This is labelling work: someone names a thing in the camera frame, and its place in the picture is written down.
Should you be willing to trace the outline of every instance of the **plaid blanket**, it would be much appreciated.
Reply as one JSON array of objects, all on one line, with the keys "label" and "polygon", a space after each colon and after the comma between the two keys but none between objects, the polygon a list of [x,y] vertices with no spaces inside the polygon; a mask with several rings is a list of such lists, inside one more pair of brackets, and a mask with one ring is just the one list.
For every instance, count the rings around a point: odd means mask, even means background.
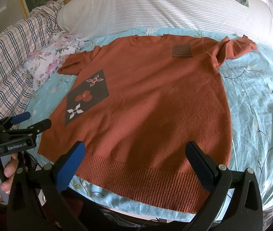
[{"label": "plaid blanket", "polygon": [[60,30],[56,23],[60,8],[57,2],[37,7],[29,18],[0,34],[0,119],[26,109],[33,94],[33,78],[24,72],[23,63]]}]

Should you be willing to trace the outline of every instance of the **white pillow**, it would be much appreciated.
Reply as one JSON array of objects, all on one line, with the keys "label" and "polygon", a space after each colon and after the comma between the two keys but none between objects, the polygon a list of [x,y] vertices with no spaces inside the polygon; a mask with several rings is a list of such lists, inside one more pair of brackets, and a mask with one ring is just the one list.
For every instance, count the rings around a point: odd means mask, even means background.
[{"label": "white pillow", "polygon": [[58,13],[60,27],[83,40],[136,27],[176,27],[246,35],[273,47],[273,20],[266,3],[249,0],[72,0]]}]

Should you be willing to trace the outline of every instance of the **light blue bedsheet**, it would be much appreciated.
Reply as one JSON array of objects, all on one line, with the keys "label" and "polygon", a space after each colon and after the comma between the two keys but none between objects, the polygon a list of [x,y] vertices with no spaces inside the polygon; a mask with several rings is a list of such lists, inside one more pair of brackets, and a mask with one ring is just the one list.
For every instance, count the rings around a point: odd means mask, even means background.
[{"label": "light blue bedsheet", "polygon": [[[89,41],[83,51],[92,50],[95,45],[109,44],[118,37],[136,34],[160,36],[166,33],[206,36],[218,41],[226,36],[222,33],[183,28],[138,28]],[[232,117],[233,148],[229,169],[244,171],[247,167],[253,168],[259,181],[263,209],[269,209],[273,207],[273,49],[258,44],[258,50],[235,60],[227,60],[219,71],[223,77]],[[75,79],[76,76],[52,75],[28,104],[27,111],[32,114],[32,118],[22,123],[20,127],[27,127],[48,118],[68,93]],[[48,163],[46,158],[36,154],[37,150],[38,146],[31,153],[39,163],[41,165]],[[194,216],[123,198],[76,176],[70,187],[99,204],[129,213],[181,221],[190,221]],[[230,197],[227,197],[224,207],[217,216],[218,220],[223,217],[229,200]]]}]

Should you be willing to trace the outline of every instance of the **floral fabric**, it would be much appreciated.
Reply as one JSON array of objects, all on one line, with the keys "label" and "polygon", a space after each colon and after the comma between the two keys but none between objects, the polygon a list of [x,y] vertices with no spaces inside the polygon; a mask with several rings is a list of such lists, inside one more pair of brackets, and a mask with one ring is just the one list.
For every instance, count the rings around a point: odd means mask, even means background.
[{"label": "floral fabric", "polygon": [[[119,37],[163,34],[190,35],[195,38],[210,37],[217,41],[221,41],[226,36],[230,39],[236,38],[223,33],[186,28],[140,27],[87,41],[82,51],[90,51],[97,45],[107,45]],[[219,68],[219,72],[225,86],[232,118],[233,145],[228,168],[235,171],[252,168],[258,181],[263,210],[271,209],[273,208],[273,49],[258,44],[258,50],[234,60],[226,60]],[[48,118],[70,91],[76,77],[52,75],[47,83],[34,93],[27,107],[32,117],[20,126],[26,128]],[[40,135],[37,138],[37,147],[29,152],[43,166],[49,161],[37,154],[39,142]],[[177,221],[191,221],[195,216],[129,200],[77,176],[73,177],[70,187],[96,203],[141,216]],[[216,220],[223,218],[232,193],[233,190],[228,192],[225,204]]]},{"label": "floral fabric", "polygon": [[51,38],[47,46],[35,51],[24,63],[25,72],[34,78],[33,89],[42,87],[68,56],[78,52],[84,43],[69,33],[61,31]]}]

